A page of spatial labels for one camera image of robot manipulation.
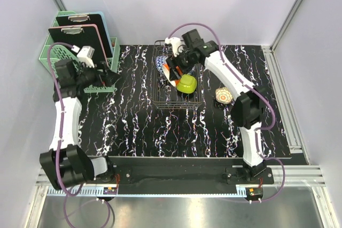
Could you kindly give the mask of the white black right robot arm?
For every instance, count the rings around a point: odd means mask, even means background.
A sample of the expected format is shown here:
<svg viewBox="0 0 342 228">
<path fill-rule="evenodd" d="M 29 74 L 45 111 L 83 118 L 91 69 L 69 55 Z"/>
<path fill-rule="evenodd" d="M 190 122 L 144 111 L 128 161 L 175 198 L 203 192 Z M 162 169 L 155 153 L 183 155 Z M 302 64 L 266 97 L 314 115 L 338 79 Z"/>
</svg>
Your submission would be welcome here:
<svg viewBox="0 0 342 228">
<path fill-rule="evenodd" d="M 243 143 L 244 163 L 238 174 L 248 183 L 257 182 L 266 169 L 261 154 L 259 130 L 265 110 L 261 90 L 233 66 L 216 42 L 205 42 L 195 29 L 183 34 L 181 38 L 169 36 L 165 44 L 173 52 L 167 59 L 169 80 L 180 78 L 195 65 L 201 64 L 230 91 L 234 101 L 230 115 L 240 130 Z"/>
</svg>

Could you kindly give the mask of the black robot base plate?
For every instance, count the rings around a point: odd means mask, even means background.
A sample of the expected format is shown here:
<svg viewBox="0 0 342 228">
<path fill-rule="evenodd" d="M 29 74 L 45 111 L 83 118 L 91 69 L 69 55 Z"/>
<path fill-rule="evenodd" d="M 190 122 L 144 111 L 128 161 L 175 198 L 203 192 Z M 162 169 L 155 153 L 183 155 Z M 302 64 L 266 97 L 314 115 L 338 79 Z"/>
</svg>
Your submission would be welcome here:
<svg viewBox="0 0 342 228">
<path fill-rule="evenodd" d="M 261 177 L 248 182 L 238 172 L 241 158 L 171 158 L 111 156 L 114 174 L 97 178 L 95 184 L 119 183 L 119 195 L 147 196 L 226 196 L 237 186 L 274 184 L 266 168 Z"/>
</svg>

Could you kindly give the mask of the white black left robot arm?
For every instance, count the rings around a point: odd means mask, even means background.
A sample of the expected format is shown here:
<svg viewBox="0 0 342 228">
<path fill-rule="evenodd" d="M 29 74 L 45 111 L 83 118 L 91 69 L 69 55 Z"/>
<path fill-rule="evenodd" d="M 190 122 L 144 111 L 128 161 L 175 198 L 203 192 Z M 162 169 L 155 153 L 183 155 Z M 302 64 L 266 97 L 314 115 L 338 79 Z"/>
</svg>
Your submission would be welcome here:
<svg viewBox="0 0 342 228">
<path fill-rule="evenodd" d="M 49 150 L 40 154 L 40 164 L 51 185 L 64 190 L 99 178 L 110 183 L 115 170 L 108 157 L 90 158 L 79 146 L 78 126 L 82 111 L 81 99 L 91 85 L 110 87 L 120 78 L 109 68 L 97 70 L 83 67 L 77 71 L 72 59 L 54 64 L 57 83 L 53 101 L 56 107 L 55 132 Z"/>
</svg>

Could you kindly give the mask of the red orange patterned bowl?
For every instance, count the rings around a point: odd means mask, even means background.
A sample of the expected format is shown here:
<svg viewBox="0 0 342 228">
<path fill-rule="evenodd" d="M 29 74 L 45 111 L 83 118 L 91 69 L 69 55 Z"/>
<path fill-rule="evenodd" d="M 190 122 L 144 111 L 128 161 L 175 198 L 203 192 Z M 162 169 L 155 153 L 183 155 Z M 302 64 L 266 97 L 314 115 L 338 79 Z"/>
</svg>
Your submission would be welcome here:
<svg viewBox="0 0 342 228">
<path fill-rule="evenodd" d="M 155 57 L 154 61 L 155 61 L 155 66 L 157 71 L 159 72 L 159 74 L 163 75 L 163 65 L 166 64 L 166 59 L 167 56 L 157 56 Z"/>
</svg>

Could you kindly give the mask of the white top bowl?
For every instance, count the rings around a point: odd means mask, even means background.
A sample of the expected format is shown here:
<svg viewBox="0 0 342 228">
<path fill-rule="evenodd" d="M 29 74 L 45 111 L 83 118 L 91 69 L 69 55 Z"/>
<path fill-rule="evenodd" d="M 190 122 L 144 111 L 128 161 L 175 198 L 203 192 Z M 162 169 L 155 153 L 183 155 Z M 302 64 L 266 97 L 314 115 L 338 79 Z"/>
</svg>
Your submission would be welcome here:
<svg viewBox="0 0 342 228">
<path fill-rule="evenodd" d="M 192 94 L 197 88 L 197 79 L 192 75 L 182 75 L 176 89 L 181 93 Z"/>
</svg>

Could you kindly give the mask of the colourful patterned small bowl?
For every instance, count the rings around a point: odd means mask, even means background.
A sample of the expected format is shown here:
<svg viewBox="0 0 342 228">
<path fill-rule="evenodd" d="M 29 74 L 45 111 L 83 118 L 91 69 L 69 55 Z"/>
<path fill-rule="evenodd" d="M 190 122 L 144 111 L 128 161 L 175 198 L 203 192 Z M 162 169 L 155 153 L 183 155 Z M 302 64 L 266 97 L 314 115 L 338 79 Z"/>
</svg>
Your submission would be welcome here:
<svg viewBox="0 0 342 228">
<path fill-rule="evenodd" d="M 215 90 L 215 99 L 220 104 L 231 104 L 234 100 L 232 93 L 227 87 L 218 88 Z"/>
</svg>

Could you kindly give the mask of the blue white patterned bowl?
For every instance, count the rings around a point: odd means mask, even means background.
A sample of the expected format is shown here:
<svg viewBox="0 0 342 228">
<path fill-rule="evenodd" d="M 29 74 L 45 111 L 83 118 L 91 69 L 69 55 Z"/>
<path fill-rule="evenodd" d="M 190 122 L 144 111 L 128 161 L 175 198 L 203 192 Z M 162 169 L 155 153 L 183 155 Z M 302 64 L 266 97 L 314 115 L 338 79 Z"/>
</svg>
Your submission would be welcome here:
<svg viewBox="0 0 342 228">
<path fill-rule="evenodd" d="M 191 76 L 193 76 L 194 74 L 195 74 L 195 67 L 192 69 L 192 70 L 190 70 L 189 72 L 188 72 L 188 75 L 191 75 Z"/>
</svg>

